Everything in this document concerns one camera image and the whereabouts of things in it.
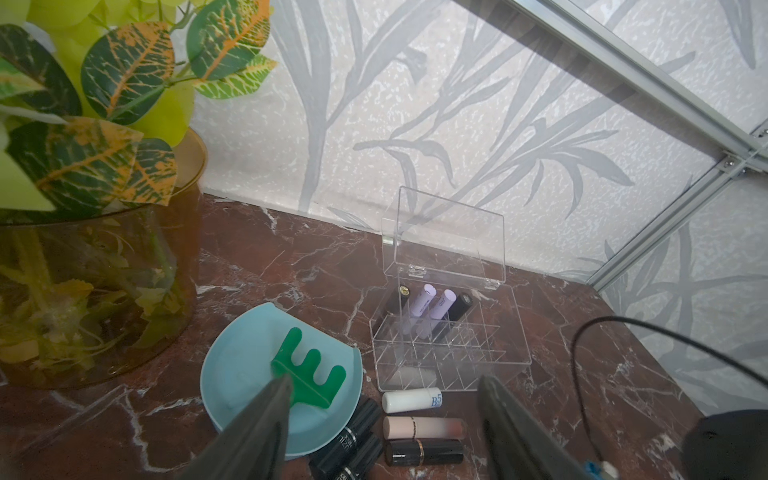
leaf pattern wallpaper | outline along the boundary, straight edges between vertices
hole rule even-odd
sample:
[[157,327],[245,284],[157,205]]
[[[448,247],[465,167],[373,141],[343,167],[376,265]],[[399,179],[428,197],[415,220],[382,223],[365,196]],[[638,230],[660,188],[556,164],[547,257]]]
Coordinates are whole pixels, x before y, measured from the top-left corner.
[[[599,22],[627,4],[588,3],[586,12]],[[656,65],[695,50],[697,60],[673,78],[745,131],[766,119],[765,0],[639,0],[614,33]]]
[[[743,206],[749,203],[751,208]],[[768,374],[768,182],[731,184],[603,291],[620,315],[675,330]],[[768,408],[768,392],[718,360],[633,329],[705,415]]]
[[503,213],[507,262],[554,273],[629,241],[720,155],[503,2],[273,7],[263,87],[199,98],[211,193],[376,231],[404,184]]

light blue bowl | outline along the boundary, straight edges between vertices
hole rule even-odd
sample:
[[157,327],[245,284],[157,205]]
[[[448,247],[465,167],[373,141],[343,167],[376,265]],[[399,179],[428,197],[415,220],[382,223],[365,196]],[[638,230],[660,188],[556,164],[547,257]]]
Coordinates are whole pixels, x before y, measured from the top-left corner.
[[203,405],[221,432],[272,380],[270,362],[294,326],[301,329],[302,339],[293,354],[293,362],[300,364],[310,349],[318,349],[321,361],[315,382],[324,383],[334,365],[344,367],[346,379],[328,409],[303,403],[291,408],[286,460],[321,449],[352,417],[362,391],[360,351],[272,303],[264,303],[240,315],[224,329],[208,350],[200,372]]

green toe separator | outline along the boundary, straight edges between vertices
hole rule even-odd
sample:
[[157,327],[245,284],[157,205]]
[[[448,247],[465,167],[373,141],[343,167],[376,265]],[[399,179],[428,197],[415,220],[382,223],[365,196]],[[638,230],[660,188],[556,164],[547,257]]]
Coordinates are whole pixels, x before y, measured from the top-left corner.
[[331,369],[328,379],[322,385],[317,385],[314,380],[315,371],[320,364],[320,352],[317,349],[311,349],[304,358],[301,365],[294,365],[291,360],[293,352],[301,342],[301,329],[293,327],[286,335],[280,350],[277,351],[275,358],[272,359],[272,375],[275,378],[283,375],[290,375],[293,380],[293,398],[291,405],[297,403],[306,403],[307,405],[318,406],[321,409],[327,409],[333,403],[333,398],[341,389],[341,385],[346,379],[346,370],[341,365],[336,365]]

black cable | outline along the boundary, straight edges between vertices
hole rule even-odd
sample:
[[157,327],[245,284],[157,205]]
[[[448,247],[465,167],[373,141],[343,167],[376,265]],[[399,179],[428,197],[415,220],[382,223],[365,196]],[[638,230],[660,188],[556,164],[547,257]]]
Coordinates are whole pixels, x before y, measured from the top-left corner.
[[605,458],[603,458],[602,452],[600,451],[597,444],[594,442],[594,439],[592,438],[592,430],[589,426],[589,422],[587,421],[587,412],[584,409],[584,397],[581,395],[581,386],[579,385],[578,375],[576,373],[576,343],[578,342],[579,338],[581,338],[581,334],[584,333],[586,329],[588,329],[593,325],[597,325],[598,323],[603,323],[603,322],[629,323],[630,325],[642,326],[649,330],[653,330],[656,333],[661,333],[662,335],[669,336],[679,342],[685,343],[688,346],[692,346],[695,349],[698,349],[702,352],[710,354],[711,356],[715,357],[716,359],[720,360],[726,365],[732,366],[734,369],[742,372],[744,375],[749,376],[750,378],[758,382],[760,385],[768,389],[768,379],[766,379],[764,376],[760,375],[759,373],[755,372],[750,367],[737,362],[736,360],[730,358],[728,355],[724,355],[720,352],[717,352],[714,349],[711,349],[710,347],[702,343],[698,343],[696,340],[690,339],[684,335],[680,335],[677,332],[673,332],[663,327],[656,326],[653,323],[643,322],[641,320],[635,320],[635,319],[626,318],[623,316],[601,316],[599,318],[592,319],[586,322],[584,325],[580,326],[578,330],[576,330],[576,334],[574,335],[574,338],[571,341],[571,376],[573,377],[574,387],[576,388],[576,399],[578,400],[578,409],[579,409],[579,412],[581,413],[581,422],[584,423],[584,431],[587,433],[587,439],[592,445],[594,454],[595,456],[598,457],[599,462],[604,461]]

cosmetics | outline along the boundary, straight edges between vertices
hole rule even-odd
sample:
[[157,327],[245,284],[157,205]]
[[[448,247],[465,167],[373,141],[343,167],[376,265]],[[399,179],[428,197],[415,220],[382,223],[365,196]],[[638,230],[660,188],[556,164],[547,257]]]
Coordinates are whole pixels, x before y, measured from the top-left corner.
[[401,467],[459,464],[464,461],[464,447],[459,440],[392,440],[384,459],[387,465]]
[[421,315],[424,314],[424,312],[427,310],[427,307],[429,306],[429,302],[432,302],[432,299],[435,298],[435,295],[437,295],[437,290],[435,290],[435,287],[427,283],[419,292],[419,295],[416,296],[415,299],[408,302],[409,318],[402,319],[403,333],[406,335],[411,333],[413,324]]
[[467,424],[461,419],[433,417],[384,417],[384,438],[392,439],[456,439],[467,435]]
[[413,389],[399,392],[385,392],[382,407],[385,413],[409,412],[411,410],[436,409],[442,405],[440,389]]
[[419,328],[416,329],[416,334],[419,335],[420,339],[429,338],[432,330],[440,324],[440,319],[448,313],[448,309],[455,301],[456,294],[453,293],[453,290],[443,290],[440,300],[429,310],[429,320],[421,322]]
[[448,335],[448,332],[450,332],[451,325],[461,320],[462,317],[469,311],[469,309],[472,308],[472,305],[472,297],[469,296],[469,294],[461,293],[458,295],[458,298],[453,303],[453,305],[451,305],[451,308],[449,308],[445,316],[442,317],[443,320],[448,320],[448,322],[440,322],[440,324],[437,325],[439,330],[432,333],[435,337],[435,343],[443,341],[443,339]]
[[392,295],[389,296],[386,303],[384,304],[384,310],[382,311],[381,316],[376,320],[376,323],[373,324],[372,331],[374,338],[376,338],[376,334],[379,332],[381,325],[384,323],[384,319],[389,315],[400,315],[402,308],[406,306],[406,302],[408,302],[408,298],[410,296],[411,290],[405,285],[399,286],[397,289],[395,289],[394,292],[392,292]]
[[363,397],[341,433],[328,445],[310,455],[310,471],[315,480],[335,478],[366,440],[369,430],[381,415],[379,404]]
[[363,480],[383,451],[384,445],[379,437],[369,435],[355,456],[341,468],[336,480]]

